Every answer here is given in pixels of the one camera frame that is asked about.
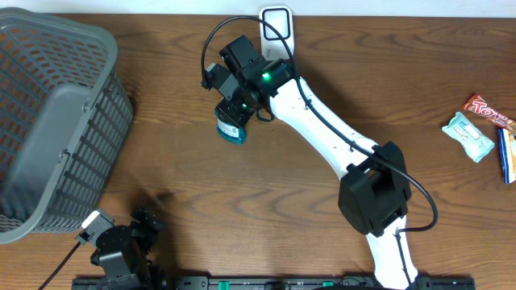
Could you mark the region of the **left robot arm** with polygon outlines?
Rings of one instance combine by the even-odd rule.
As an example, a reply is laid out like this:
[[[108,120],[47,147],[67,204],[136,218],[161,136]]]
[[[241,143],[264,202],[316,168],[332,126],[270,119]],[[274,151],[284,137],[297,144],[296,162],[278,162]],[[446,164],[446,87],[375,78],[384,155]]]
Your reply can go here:
[[[128,226],[112,226],[96,239],[92,262],[105,272],[100,288],[166,290],[164,271],[148,259],[164,224],[142,207],[131,217]]]

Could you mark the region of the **teal mouthwash bottle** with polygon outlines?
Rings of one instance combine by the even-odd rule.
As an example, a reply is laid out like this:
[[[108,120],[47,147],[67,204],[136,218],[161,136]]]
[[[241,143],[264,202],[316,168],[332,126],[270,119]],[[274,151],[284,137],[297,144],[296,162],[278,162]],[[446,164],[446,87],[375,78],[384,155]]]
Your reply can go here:
[[[217,118],[217,131],[221,137],[231,143],[242,144],[245,142],[247,134],[244,128],[223,121],[223,117],[219,113],[215,113],[215,116]]]

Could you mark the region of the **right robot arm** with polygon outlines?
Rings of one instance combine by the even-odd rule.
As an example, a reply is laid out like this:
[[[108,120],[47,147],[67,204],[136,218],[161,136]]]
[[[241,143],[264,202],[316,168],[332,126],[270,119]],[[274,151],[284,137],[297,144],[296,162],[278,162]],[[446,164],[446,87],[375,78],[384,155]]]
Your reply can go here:
[[[366,237],[379,284],[413,286],[418,271],[405,234],[411,191],[401,149],[358,133],[314,95],[292,62],[265,59],[245,36],[220,56],[223,63],[204,72],[223,97],[216,109],[219,132],[236,143],[243,140],[248,119],[260,110],[293,128],[337,175],[339,210]]]

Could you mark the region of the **yellow snack bag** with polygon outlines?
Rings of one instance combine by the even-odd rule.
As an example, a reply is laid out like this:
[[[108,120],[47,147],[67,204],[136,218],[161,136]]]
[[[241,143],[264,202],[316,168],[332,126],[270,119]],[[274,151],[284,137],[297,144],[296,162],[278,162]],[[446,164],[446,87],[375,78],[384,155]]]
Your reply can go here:
[[[506,129],[499,129],[498,136],[504,183],[510,184],[515,181],[516,173],[515,133]]]

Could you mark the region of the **orange red snack bar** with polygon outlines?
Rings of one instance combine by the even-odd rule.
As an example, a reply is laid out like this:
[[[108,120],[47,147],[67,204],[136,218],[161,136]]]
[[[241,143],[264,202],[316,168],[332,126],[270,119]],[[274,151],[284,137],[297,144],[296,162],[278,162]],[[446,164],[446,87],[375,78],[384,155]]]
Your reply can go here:
[[[488,119],[490,122],[494,123],[500,128],[515,133],[515,121],[490,107],[487,101],[484,98],[482,98],[479,94],[473,94],[463,104],[463,109],[471,111],[474,114],[480,115],[481,117]]]

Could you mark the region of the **white barcode scanner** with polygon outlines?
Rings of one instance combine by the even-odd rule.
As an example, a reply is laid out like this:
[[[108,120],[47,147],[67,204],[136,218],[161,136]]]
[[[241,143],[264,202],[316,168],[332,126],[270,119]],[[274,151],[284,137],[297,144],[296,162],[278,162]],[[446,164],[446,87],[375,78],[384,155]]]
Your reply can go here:
[[[291,54],[294,54],[293,13],[287,6],[266,6],[260,10],[259,18],[270,24],[285,40]],[[288,60],[280,37],[270,27],[260,24],[261,53],[266,60]]]

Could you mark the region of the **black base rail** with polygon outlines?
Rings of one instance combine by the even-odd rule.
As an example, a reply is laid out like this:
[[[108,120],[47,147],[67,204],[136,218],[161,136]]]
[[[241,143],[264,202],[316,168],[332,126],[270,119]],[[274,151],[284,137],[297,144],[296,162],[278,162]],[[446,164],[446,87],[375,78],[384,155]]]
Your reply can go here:
[[[418,277],[410,286],[421,290],[475,290],[472,278]],[[159,289],[172,290],[311,290],[311,289],[382,289],[371,276],[343,278],[209,278],[185,276],[171,284],[161,283]]]

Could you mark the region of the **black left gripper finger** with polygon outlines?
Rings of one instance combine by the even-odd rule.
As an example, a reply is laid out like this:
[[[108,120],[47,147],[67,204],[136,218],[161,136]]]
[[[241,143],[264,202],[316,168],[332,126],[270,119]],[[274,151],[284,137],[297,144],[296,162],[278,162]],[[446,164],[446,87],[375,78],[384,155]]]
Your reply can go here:
[[[145,208],[139,207],[131,212],[131,217],[136,221],[147,221],[152,218],[152,215]]]
[[[153,232],[153,233],[156,233],[156,234],[159,234],[163,227],[164,227],[164,224],[156,217],[154,216],[153,214],[149,214],[145,219],[144,219],[147,227]]]

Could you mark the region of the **grey plastic shopping basket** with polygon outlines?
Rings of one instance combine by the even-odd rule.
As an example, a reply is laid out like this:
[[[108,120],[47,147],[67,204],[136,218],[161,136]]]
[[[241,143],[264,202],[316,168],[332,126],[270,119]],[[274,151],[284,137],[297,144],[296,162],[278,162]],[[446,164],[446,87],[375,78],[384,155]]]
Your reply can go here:
[[[68,233],[98,207],[134,109],[106,30],[1,11],[1,241]]]

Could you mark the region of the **teal wet wipes pack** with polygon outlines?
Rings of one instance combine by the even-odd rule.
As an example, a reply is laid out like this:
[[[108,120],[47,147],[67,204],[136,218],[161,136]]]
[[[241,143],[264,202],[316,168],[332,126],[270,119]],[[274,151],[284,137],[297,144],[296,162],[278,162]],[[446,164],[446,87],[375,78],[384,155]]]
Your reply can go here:
[[[459,142],[475,163],[479,163],[494,148],[494,142],[482,134],[461,112],[456,112],[441,130]]]

